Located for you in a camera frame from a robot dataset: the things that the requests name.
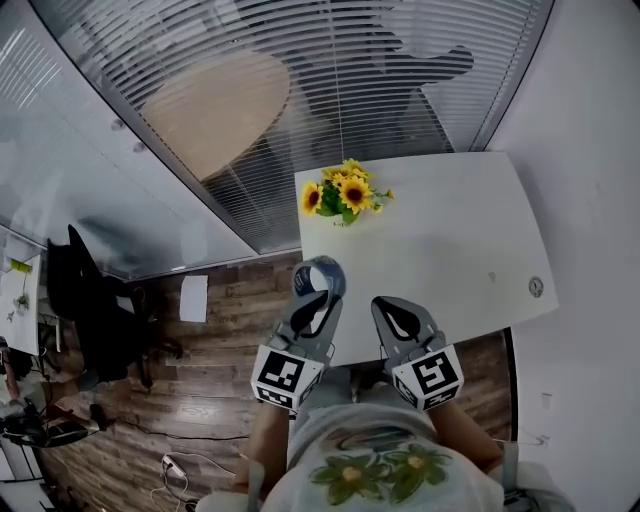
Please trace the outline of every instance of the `office chair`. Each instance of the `office chair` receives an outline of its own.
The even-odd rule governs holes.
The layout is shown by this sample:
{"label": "office chair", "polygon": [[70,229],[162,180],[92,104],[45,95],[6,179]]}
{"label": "office chair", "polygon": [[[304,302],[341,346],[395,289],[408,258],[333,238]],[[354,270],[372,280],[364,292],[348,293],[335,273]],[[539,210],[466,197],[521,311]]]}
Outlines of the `office chair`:
{"label": "office chair", "polygon": [[[149,316],[139,294],[126,283],[103,276],[78,232],[69,225],[69,245],[47,240],[47,289],[53,311],[74,323],[85,370],[96,369],[100,382],[124,379],[127,367],[135,362],[140,381],[150,388],[151,379],[143,355],[157,346],[176,357],[179,344],[163,340],[153,343]],[[117,297],[127,297],[134,313],[121,308]]]}

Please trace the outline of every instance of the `white desk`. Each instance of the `white desk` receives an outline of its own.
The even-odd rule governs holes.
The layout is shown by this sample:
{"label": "white desk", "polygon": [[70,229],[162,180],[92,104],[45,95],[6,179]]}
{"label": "white desk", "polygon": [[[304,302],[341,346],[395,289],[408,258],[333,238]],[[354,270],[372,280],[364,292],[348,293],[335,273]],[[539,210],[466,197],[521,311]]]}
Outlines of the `white desk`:
{"label": "white desk", "polygon": [[[0,336],[4,336],[11,348],[37,356],[41,256],[35,256],[25,263],[31,265],[31,273],[11,270],[0,277]],[[29,309],[23,315],[16,311],[10,322],[7,316],[16,310],[13,301],[23,293],[29,296]]]}
{"label": "white desk", "polygon": [[[449,343],[528,320],[558,307],[538,225],[503,153],[456,153],[363,162],[380,190],[396,196],[381,215],[349,227],[300,214],[305,259],[327,254],[345,271],[347,293],[332,365],[380,358],[371,316],[377,295],[429,310]],[[321,170],[296,174],[319,181]],[[529,291],[532,277],[544,291]]]}

